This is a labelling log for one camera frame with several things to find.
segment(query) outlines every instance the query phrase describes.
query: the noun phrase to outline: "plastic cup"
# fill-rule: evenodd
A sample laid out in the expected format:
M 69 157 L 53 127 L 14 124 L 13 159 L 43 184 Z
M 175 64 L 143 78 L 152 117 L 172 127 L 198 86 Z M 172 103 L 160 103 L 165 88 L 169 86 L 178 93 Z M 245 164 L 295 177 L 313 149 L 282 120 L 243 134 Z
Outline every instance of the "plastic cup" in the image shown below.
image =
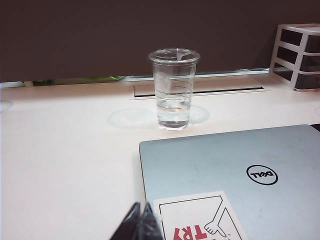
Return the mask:
M 149 54 L 159 125 L 166 130 L 184 129 L 190 107 L 199 53 L 184 48 L 160 49 Z

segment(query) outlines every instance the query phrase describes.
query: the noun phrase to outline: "dark wall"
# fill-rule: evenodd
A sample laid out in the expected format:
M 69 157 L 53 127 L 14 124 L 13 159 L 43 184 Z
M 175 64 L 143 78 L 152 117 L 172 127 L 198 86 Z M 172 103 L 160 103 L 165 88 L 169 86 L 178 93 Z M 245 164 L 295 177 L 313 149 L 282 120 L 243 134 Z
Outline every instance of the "dark wall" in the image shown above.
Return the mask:
M 2 1 L 2 82 L 150 75 L 148 53 L 197 50 L 197 72 L 268 67 L 278 24 L 320 22 L 320 0 Z

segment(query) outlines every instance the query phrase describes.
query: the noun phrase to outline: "desk surface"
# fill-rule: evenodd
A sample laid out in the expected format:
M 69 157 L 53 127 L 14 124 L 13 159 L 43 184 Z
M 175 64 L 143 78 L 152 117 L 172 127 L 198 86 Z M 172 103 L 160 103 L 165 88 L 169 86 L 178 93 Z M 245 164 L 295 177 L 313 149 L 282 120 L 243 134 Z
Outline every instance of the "desk surface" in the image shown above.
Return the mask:
M 320 92 L 247 77 L 266 91 L 195 95 L 181 131 L 158 127 L 154 98 L 133 98 L 142 83 L 2 88 L 2 239 L 108 239 L 144 202 L 142 141 L 320 123 Z

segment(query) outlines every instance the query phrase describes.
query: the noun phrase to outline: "sticker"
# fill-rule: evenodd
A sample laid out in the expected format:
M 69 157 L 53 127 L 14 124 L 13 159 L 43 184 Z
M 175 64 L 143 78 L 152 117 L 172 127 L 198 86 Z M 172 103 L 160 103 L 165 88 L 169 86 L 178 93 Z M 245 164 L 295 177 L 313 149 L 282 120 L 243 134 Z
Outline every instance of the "sticker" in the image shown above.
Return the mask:
M 223 191 L 155 199 L 165 240 L 247 240 Z

